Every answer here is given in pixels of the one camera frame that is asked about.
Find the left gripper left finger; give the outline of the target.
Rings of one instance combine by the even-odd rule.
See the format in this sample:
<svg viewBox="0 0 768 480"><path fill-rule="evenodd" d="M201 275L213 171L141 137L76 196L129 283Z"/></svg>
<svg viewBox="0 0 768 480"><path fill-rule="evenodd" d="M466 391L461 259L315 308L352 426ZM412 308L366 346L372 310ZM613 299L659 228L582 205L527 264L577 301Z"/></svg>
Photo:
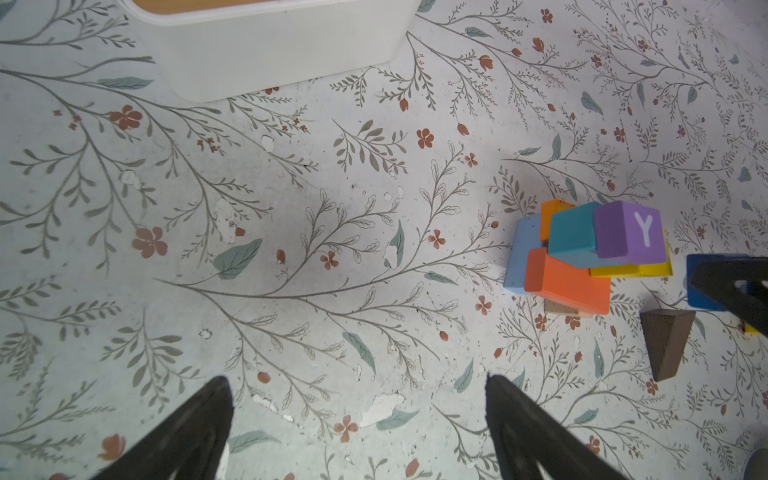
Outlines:
<svg viewBox="0 0 768 480"><path fill-rule="evenodd" d="M97 479L213 479L234 414L224 376L208 381Z"/></svg>

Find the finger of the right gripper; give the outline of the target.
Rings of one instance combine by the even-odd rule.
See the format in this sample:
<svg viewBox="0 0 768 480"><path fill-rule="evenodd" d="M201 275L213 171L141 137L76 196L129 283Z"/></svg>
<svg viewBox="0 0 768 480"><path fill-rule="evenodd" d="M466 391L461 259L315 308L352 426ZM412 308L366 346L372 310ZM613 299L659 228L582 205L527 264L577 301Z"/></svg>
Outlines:
<svg viewBox="0 0 768 480"><path fill-rule="evenodd" d="M767 258L704 263L695 283L745 324L767 335Z"/></svg>

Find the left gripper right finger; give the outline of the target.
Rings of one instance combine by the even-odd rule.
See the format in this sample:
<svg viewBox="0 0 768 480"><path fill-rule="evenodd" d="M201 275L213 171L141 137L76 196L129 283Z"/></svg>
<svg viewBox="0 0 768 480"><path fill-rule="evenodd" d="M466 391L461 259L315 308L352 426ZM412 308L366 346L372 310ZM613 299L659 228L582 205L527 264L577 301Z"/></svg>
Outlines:
<svg viewBox="0 0 768 480"><path fill-rule="evenodd" d="M621 479L520 388L502 375L485 385L486 422L503 479Z"/></svg>

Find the blue number nine cube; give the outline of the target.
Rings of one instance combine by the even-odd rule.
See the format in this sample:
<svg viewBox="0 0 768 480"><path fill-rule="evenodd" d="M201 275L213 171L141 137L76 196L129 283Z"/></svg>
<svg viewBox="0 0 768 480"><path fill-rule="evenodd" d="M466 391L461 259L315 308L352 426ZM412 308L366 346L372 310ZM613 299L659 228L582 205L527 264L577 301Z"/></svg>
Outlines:
<svg viewBox="0 0 768 480"><path fill-rule="evenodd" d="M690 254L686 257L686 289L688 305L694 309L706 311L726 311L727 308L708 294L703 287L695 283L700 267L716 260L746 259L743 254L708 253Z"/></svg>

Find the dark brown plank block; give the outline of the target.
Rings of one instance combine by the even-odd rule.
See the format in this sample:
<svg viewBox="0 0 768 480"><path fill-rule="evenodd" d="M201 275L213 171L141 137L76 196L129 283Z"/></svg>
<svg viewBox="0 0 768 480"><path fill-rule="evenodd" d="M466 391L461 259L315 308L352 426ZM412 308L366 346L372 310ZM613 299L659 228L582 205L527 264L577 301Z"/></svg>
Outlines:
<svg viewBox="0 0 768 480"><path fill-rule="evenodd" d="M640 313L653 379L673 378L682 362L696 313L691 310L656 309Z"/></svg>

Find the yellow wooden cube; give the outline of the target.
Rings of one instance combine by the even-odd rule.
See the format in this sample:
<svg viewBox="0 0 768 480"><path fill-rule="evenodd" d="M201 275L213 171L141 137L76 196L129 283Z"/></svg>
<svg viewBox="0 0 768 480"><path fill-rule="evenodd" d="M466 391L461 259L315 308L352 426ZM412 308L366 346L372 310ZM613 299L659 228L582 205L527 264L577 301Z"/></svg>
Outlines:
<svg viewBox="0 0 768 480"><path fill-rule="evenodd" d="M626 279L664 277L673 273L664 236L659 237L653 230L648 235L639 231L639 236L626 235L624 232L599 235L597 240L598 252L610 254L615 259L622 257L624 260L647 261L649 259L662 258L662 262L593 268L590 270L590 274L593 277Z"/></svg>

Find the purple letter Y cube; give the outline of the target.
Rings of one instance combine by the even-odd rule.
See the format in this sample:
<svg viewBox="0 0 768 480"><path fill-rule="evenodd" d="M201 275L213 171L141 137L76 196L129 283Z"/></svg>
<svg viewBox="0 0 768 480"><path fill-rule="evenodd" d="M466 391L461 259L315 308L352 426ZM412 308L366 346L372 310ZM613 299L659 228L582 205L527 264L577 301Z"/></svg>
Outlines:
<svg viewBox="0 0 768 480"><path fill-rule="evenodd" d="M655 265L667 261L659 210L624 201L594 211L597 255L620 265Z"/></svg>

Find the red wooden block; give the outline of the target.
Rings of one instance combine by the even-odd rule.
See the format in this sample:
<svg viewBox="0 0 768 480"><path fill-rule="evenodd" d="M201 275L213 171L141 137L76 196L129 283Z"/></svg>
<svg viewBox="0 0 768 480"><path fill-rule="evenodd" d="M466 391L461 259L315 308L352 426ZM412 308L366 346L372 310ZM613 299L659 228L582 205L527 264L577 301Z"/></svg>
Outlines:
<svg viewBox="0 0 768 480"><path fill-rule="evenodd" d="M546 248L528 253L524 290L561 305L594 315L610 312L611 280L593 277L551 257Z"/></svg>

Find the teal wooden cube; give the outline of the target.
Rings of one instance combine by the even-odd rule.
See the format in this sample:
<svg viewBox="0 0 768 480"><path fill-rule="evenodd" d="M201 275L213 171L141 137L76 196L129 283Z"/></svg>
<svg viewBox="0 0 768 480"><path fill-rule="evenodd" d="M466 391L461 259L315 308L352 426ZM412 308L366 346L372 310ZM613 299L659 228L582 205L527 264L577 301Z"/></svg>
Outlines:
<svg viewBox="0 0 768 480"><path fill-rule="evenodd" d="M618 266L597 253L594 213L598 202L591 202L553 216L548 255L579 269Z"/></svg>

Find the light blue plank block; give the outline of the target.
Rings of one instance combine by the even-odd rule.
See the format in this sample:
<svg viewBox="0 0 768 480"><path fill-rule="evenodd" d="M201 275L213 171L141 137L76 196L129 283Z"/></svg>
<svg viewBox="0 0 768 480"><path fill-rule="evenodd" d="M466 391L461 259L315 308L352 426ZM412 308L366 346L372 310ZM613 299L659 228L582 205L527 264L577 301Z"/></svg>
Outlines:
<svg viewBox="0 0 768 480"><path fill-rule="evenodd" d="M516 223L504 280L504 288L515 295L527 295L524 285L529 252L545 247L545 242L540 238L540 223L540 214L521 218Z"/></svg>

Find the orange wooden cylinder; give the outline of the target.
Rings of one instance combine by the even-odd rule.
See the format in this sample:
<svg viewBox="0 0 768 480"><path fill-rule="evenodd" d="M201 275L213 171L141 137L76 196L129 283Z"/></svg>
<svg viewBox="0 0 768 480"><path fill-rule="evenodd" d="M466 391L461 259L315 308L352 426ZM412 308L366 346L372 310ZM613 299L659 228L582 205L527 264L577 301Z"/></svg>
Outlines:
<svg viewBox="0 0 768 480"><path fill-rule="evenodd" d="M574 207L574 204L559 199L549 200L542 204L540 218L540 240L542 242L547 243L550 239L553 216Z"/></svg>

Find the natural wood plank block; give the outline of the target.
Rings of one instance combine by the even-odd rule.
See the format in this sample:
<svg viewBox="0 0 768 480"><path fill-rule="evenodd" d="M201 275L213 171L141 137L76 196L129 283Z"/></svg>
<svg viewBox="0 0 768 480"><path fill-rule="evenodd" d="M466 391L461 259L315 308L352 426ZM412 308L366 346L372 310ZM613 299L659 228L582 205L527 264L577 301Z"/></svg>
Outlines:
<svg viewBox="0 0 768 480"><path fill-rule="evenodd" d="M593 313L568 307L548 299L544 301L544 311L547 314L579 318L591 318L594 316Z"/></svg>

